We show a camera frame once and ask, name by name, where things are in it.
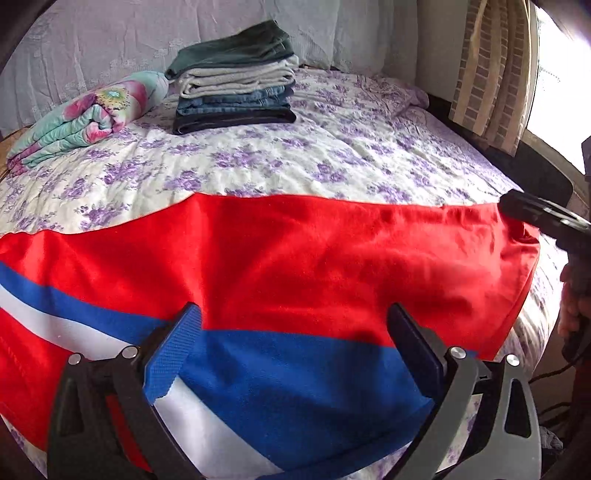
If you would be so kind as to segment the red track pants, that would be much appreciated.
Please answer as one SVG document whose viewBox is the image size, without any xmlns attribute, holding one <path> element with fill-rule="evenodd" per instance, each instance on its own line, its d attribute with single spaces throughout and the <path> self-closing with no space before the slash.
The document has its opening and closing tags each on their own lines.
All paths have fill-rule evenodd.
<svg viewBox="0 0 591 480">
<path fill-rule="evenodd" d="M 40 450 L 73 353 L 115 356 L 187 303 L 200 336 L 155 406 L 208 479 L 338 479 L 406 446 L 433 403 L 387 331 L 400 303 L 493 359 L 538 232 L 493 204 L 195 194 L 102 230 L 1 239 L 1 414 Z"/>
</svg>

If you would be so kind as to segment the beige checkered curtain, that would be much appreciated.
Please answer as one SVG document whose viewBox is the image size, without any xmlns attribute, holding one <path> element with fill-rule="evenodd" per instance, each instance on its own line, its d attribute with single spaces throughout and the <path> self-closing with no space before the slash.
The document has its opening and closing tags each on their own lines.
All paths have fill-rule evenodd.
<svg viewBox="0 0 591 480">
<path fill-rule="evenodd" d="M 515 155 L 532 109 L 538 68 L 531 1 L 470 1 L 450 119 Z"/>
</svg>

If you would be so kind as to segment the folded blue jeans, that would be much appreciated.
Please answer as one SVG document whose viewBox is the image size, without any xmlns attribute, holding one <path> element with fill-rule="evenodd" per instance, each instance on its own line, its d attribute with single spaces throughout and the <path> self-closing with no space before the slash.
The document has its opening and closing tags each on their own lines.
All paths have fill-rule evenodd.
<svg viewBox="0 0 591 480">
<path fill-rule="evenodd" d="M 252 109 L 288 107 L 294 94 L 294 83 L 266 87 L 245 94 L 209 95 L 198 98 L 179 98 L 177 113 L 183 116 L 209 113 L 236 113 Z"/>
</svg>

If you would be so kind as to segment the folded floral teal blanket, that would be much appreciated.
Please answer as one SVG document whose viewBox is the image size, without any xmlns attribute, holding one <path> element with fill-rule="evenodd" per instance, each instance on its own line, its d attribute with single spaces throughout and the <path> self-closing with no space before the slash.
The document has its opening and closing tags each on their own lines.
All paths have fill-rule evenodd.
<svg viewBox="0 0 591 480">
<path fill-rule="evenodd" d="M 158 106 L 168 88 L 164 74 L 140 71 L 56 107 L 13 144 L 6 156 L 8 171 L 20 174 L 118 133 Z"/>
</svg>

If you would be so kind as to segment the folded black pants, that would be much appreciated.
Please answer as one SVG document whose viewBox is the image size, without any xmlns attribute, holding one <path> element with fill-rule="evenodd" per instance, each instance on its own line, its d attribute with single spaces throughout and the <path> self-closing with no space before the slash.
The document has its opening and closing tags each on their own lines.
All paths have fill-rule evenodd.
<svg viewBox="0 0 591 480">
<path fill-rule="evenodd" d="M 296 120 L 297 116 L 291 111 L 290 107 L 193 115 L 176 113 L 172 123 L 172 133 L 184 135 L 208 129 L 270 123 L 294 123 Z"/>
</svg>

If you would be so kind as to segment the folded dark green pants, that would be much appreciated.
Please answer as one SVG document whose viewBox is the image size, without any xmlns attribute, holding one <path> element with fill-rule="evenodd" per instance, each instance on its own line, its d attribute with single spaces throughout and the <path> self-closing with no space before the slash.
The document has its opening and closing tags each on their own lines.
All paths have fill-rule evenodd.
<svg viewBox="0 0 591 480">
<path fill-rule="evenodd" d="M 267 20 L 216 40 L 182 48 L 167 67 L 168 80 L 193 68 L 238 68 L 266 65 L 294 54 L 290 35 L 274 20 Z"/>
</svg>

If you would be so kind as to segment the folded grey pants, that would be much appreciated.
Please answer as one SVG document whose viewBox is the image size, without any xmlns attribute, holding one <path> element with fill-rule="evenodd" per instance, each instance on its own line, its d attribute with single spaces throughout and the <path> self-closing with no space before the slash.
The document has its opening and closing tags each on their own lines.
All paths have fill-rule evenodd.
<svg viewBox="0 0 591 480">
<path fill-rule="evenodd" d="M 211 95 L 248 94 L 294 82 L 300 59 L 290 55 L 264 65 L 236 68 L 192 68 L 173 81 L 177 93 L 186 99 Z"/>
</svg>

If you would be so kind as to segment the white lace headboard cover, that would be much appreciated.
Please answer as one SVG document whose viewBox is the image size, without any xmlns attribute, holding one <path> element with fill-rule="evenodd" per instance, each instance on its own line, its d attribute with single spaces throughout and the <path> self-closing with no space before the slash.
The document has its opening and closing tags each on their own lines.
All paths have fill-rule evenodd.
<svg viewBox="0 0 591 480">
<path fill-rule="evenodd" d="M 133 72 L 164 71 L 184 47 L 269 19 L 304 65 L 416 77 L 415 1 L 56 1 L 1 72 L 1 133 Z"/>
</svg>

